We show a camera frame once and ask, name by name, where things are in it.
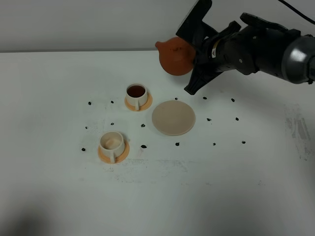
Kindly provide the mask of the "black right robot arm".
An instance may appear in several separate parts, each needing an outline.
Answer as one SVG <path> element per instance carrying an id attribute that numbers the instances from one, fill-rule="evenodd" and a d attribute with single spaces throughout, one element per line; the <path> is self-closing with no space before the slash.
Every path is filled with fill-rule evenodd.
<path id="1" fill-rule="evenodd" d="M 221 73 L 237 70 L 244 75 L 258 71 L 292 84 L 315 81 L 315 38 L 296 29 L 268 22 L 249 13 L 218 32 L 203 18 L 212 1 L 198 0 L 183 20 L 176 35 L 195 51 L 193 70 L 185 91 L 191 95 Z"/>

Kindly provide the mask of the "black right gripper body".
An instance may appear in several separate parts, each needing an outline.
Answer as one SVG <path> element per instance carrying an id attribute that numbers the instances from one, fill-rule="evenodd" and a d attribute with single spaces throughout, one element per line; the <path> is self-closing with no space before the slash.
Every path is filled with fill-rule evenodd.
<path id="1" fill-rule="evenodd" d="M 212 56 L 212 52 L 219 41 L 225 36 L 239 32 L 241 29 L 241 25 L 233 21 L 223 31 L 218 32 L 203 22 L 203 18 L 211 6 L 211 0 L 196 1 L 176 32 L 176 35 L 191 45 L 196 52 L 191 80 L 196 80 L 202 72 L 206 71 L 201 67 L 206 66 L 215 58 Z"/>

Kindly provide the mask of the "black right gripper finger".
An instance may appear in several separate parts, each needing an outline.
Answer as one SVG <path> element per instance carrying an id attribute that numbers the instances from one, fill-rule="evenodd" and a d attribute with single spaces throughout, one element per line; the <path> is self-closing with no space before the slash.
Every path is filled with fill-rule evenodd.
<path id="1" fill-rule="evenodd" d="M 201 88 L 219 76 L 221 72 L 216 72 L 206 65 L 196 65 L 184 90 L 190 95 L 195 95 Z"/>

